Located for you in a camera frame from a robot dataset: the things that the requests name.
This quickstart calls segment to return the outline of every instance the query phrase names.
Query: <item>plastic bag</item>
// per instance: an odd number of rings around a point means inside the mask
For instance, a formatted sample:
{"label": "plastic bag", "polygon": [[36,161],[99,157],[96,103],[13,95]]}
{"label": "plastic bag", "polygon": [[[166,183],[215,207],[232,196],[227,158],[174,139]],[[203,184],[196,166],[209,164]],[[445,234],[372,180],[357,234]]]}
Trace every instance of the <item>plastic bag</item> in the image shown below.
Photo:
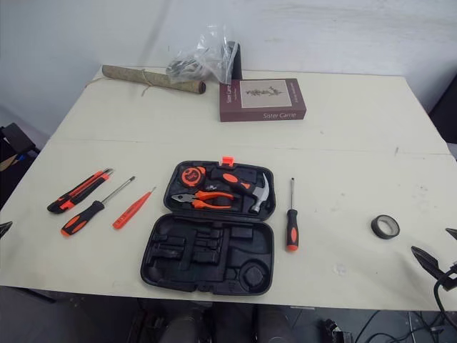
{"label": "plastic bag", "polygon": [[208,25],[194,50],[180,51],[166,68],[171,83],[204,80],[213,74],[230,84],[238,42],[228,41],[226,31],[225,25]]}

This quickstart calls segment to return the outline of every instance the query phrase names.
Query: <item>book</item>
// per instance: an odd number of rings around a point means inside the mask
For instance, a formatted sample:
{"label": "book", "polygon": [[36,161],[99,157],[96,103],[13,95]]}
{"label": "book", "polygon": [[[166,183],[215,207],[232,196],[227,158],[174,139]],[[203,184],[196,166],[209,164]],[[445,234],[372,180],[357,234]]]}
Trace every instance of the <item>book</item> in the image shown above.
{"label": "book", "polygon": [[219,109],[221,121],[297,120],[306,113],[297,79],[220,84]]}

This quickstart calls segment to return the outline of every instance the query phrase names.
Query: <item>hammer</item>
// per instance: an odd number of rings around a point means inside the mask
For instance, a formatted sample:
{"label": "hammer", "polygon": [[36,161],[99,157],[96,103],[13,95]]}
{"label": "hammer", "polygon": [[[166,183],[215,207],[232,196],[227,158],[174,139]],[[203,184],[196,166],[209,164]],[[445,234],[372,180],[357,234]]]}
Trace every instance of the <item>hammer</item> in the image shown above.
{"label": "hammer", "polygon": [[266,179],[265,173],[263,173],[263,187],[256,187],[253,184],[249,184],[248,182],[241,181],[238,177],[233,174],[223,173],[222,175],[218,175],[214,173],[211,175],[213,179],[222,179],[227,184],[242,191],[245,194],[252,195],[256,198],[256,203],[251,207],[251,211],[255,213],[259,213],[260,206],[270,194],[270,186],[268,185],[268,180]]}

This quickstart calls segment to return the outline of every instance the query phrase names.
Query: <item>black tool case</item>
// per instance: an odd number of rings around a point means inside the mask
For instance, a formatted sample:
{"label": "black tool case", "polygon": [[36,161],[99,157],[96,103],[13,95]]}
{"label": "black tool case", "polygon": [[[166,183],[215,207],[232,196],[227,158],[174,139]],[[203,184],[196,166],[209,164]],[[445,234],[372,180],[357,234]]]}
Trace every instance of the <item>black tool case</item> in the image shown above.
{"label": "black tool case", "polygon": [[[198,184],[194,182],[195,175],[191,175],[196,167],[203,170]],[[182,178],[189,170],[194,183],[185,185]],[[258,213],[252,211],[256,198],[225,182],[226,176],[222,176],[227,173],[238,177],[245,187],[250,184],[264,188],[266,178],[269,193]],[[204,200],[211,206],[229,209],[197,209],[190,202],[172,198],[197,192],[226,192],[233,199]],[[258,295],[268,291],[273,277],[274,239],[273,230],[263,221],[276,206],[271,171],[230,160],[223,164],[185,161],[173,172],[164,204],[173,213],[159,218],[149,237],[141,263],[141,278],[146,283],[222,295]]]}

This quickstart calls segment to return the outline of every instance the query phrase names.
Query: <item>tabletop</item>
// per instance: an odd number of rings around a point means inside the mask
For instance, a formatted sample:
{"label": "tabletop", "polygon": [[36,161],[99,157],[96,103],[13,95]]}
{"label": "tabletop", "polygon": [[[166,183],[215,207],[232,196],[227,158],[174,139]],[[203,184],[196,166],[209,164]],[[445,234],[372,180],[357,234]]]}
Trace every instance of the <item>tabletop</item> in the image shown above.
{"label": "tabletop", "polygon": [[[295,77],[308,109],[300,121],[219,121],[219,86],[203,95],[101,79],[89,84],[0,212],[14,225],[0,240],[0,284],[61,292],[305,307],[436,310],[434,279],[411,253],[425,249],[446,269],[457,242],[457,163],[405,79],[399,76],[246,71],[247,79]],[[261,296],[185,293],[147,285],[141,258],[154,222],[169,213],[166,185],[186,160],[236,162],[274,174],[273,282]],[[114,168],[76,209],[46,206],[82,179]],[[131,176],[84,230],[65,239],[75,211]],[[289,181],[296,180],[300,248],[286,250]],[[157,186],[122,229],[112,222]],[[370,222],[388,214],[395,239]],[[441,292],[457,309],[457,293]]]}

